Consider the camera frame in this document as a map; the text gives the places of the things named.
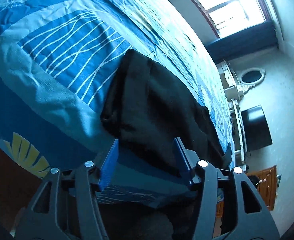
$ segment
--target wooden floor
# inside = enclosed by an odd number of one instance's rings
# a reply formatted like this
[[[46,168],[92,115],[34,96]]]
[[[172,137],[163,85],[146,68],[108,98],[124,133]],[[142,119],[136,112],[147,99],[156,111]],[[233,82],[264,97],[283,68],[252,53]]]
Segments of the wooden floor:
[[[39,178],[17,165],[0,149],[0,222],[8,231],[40,183]]]

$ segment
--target screw head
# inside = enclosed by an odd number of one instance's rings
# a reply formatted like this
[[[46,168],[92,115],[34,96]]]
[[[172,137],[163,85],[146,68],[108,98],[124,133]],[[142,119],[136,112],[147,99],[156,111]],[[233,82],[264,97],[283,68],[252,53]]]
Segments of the screw head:
[[[204,160],[200,160],[198,162],[198,165],[201,166],[201,167],[207,167],[208,166],[208,162],[204,161]]]
[[[50,170],[50,173],[51,173],[51,174],[56,174],[56,173],[58,173],[58,171],[59,171],[58,168],[52,168],[52,169]]]
[[[94,162],[92,161],[85,162],[85,167],[92,167],[92,166],[94,166]]]
[[[237,174],[241,174],[243,172],[243,169],[241,167],[235,167],[234,172]]]

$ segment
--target black fabric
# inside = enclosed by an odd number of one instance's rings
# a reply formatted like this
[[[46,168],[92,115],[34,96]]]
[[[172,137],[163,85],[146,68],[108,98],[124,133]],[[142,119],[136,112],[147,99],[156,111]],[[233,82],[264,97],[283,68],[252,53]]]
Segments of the black fabric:
[[[175,176],[179,176],[172,151],[175,137],[217,168],[226,168],[231,161],[231,151],[223,157],[208,109],[167,68],[135,50],[122,58],[101,121],[122,146]]]

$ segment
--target blue curtain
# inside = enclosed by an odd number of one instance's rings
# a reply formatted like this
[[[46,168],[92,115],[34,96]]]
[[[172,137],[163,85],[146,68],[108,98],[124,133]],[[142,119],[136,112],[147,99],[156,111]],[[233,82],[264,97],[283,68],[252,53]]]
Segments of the blue curtain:
[[[266,21],[206,45],[215,64],[277,46],[275,26]]]

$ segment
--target bed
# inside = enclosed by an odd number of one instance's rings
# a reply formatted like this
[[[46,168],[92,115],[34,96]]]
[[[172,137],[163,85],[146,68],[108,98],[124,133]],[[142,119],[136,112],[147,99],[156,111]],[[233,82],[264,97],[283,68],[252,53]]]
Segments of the bed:
[[[114,138],[100,113],[128,49],[175,74],[209,109],[223,150],[231,142],[234,152],[217,68],[168,0],[0,0],[0,148],[40,178],[108,150]],[[98,201],[159,207],[188,194],[180,178],[121,148]]]

